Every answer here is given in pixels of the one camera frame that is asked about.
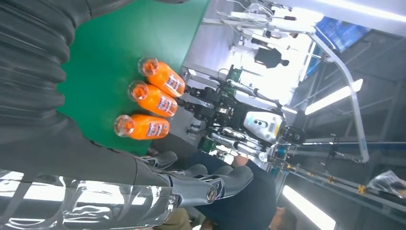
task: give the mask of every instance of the screw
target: screw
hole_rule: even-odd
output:
[[[216,196],[217,196],[216,190],[214,190],[213,188],[210,189],[209,192],[207,193],[207,202],[213,203]]]

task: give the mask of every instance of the aluminum rail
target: aluminum rail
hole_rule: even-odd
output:
[[[316,34],[308,33],[307,35],[309,35],[309,37],[314,42],[316,42],[326,54],[328,54],[330,56],[330,59],[333,60],[337,64],[338,68],[340,68],[340,70],[344,74],[345,80],[346,80],[349,88],[351,89],[352,113],[354,116],[355,127],[357,129],[358,143],[359,143],[360,152],[361,152],[360,162],[366,163],[367,161],[369,161],[369,153],[368,153],[368,147],[366,144],[364,126],[362,125],[360,105],[358,104],[357,93],[352,88],[354,79],[352,78],[351,73],[348,70],[347,66],[344,64],[344,62],[342,62],[341,59]]]

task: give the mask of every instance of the plastic bag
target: plastic bag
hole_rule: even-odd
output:
[[[394,194],[402,199],[406,198],[406,181],[397,177],[392,170],[374,177],[367,187]]]

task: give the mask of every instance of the black shirt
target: black shirt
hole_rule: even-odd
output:
[[[196,153],[188,166],[203,164],[213,173],[225,162],[206,153]],[[217,224],[215,230],[266,230],[276,213],[276,191],[273,176],[254,162],[248,161],[254,179],[239,194],[211,205],[196,207],[203,215]]]
[[[277,49],[259,48],[255,55],[255,62],[260,63],[269,68],[275,68],[282,61],[282,54]]]

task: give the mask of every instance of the ceiling light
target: ceiling light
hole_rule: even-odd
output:
[[[351,11],[368,14],[368,15],[375,16],[375,17],[380,17],[380,18],[385,18],[385,19],[389,19],[389,20],[395,20],[395,21],[400,21],[400,22],[406,23],[406,16],[402,16],[402,15],[395,14],[395,13],[388,12],[388,11],[383,11],[383,10],[373,8],[373,7],[356,4],[356,3],[345,1],[345,0],[334,0],[334,1],[317,0],[317,1],[325,3],[325,4],[333,5],[336,7],[345,8],[345,9],[348,9]]]
[[[352,83],[352,88],[354,89],[355,92],[358,92],[359,90],[361,90],[362,83],[363,83],[363,79],[359,79]],[[306,111],[304,112],[304,114],[309,115],[311,113],[314,113],[317,110],[320,110],[328,105],[331,105],[334,102],[338,102],[339,100],[344,99],[350,95],[351,95],[351,89],[349,86],[341,88],[341,89],[335,91],[334,93],[330,94],[329,96],[309,105],[306,108]]]
[[[321,230],[334,230],[336,221],[291,187],[285,185],[282,194]]]
[[[297,111],[296,110],[293,110],[293,109],[291,109],[291,108],[288,108],[288,107],[282,107],[282,110],[285,110],[285,111],[287,111],[287,112],[290,112],[290,113],[292,113],[292,114],[297,114]]]

